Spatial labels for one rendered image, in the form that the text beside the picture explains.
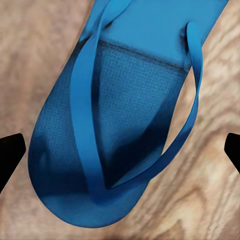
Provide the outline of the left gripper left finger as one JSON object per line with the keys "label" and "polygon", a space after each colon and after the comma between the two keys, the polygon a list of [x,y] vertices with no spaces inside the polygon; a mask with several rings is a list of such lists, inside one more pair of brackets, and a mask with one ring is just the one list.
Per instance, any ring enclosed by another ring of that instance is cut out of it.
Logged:
{"label": "left gripper left finger", "polygon": [[22,133],[0,138],[0,193],[26,152]]}

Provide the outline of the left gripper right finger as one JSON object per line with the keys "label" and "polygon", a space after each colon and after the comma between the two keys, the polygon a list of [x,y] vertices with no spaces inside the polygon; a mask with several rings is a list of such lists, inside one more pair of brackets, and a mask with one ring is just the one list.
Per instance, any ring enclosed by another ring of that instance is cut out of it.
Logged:
{"label": "left gripper right finger", "polygon": [[224,151],[240,173],[240,135],[228,133]]}

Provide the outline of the sandal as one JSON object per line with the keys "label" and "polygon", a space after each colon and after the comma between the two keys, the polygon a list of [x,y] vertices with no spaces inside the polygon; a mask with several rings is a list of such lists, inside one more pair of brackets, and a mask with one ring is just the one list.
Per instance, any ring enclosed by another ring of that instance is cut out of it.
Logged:
{"label": "sandal", "polygon": [[[117,223],[178,154],[195,124],[202,47],[229,0],[95,0],[28,148],[41,202],[72,226]],[[163,153],[193,68],[196,95]]]}

